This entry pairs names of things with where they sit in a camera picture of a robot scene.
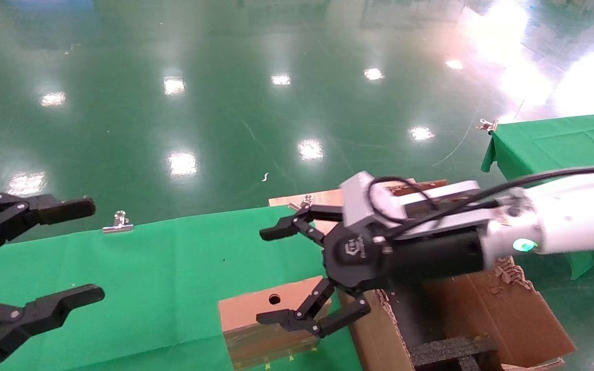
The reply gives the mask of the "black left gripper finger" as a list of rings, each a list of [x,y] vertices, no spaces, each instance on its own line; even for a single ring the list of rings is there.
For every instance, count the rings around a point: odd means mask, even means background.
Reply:
[[[0,363],[32,336],[64,325],[68,315],[105,298],[104,290],[86,284],[29,301],[24,306],[0,303]]]
[[[50,194],[18,197],[0,193],[0,247],[37,225],[54,225],[95,213],[96,205],[90,197],[58,200]]]

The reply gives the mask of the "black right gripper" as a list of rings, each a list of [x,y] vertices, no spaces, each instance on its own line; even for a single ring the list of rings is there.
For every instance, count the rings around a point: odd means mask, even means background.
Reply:
[[[463,228],[410,240],[395,240],[385,254],[378,243],[335,226],[323,239],[323,265],[328,278],[315,286],[296,310],[256,314],[259,324],[278,324],[288,332],[308,331],[317,338],[348,327],[372,311],[366,291],[388,289],[394,282],[445,279],[485,270],[478,232]],[[353,294],[351,305],[316,319],[336,288]]]

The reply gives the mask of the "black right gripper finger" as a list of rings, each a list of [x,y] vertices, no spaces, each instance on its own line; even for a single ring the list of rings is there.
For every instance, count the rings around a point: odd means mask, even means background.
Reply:
[[[311,225],[315,220],[341,222],[343,209],[333,205],[302,204],[295,214],[279,218],[276,225],[259,231],[264,241],[273,241],[302,234],[318,246],[324,246],[325,234]]]

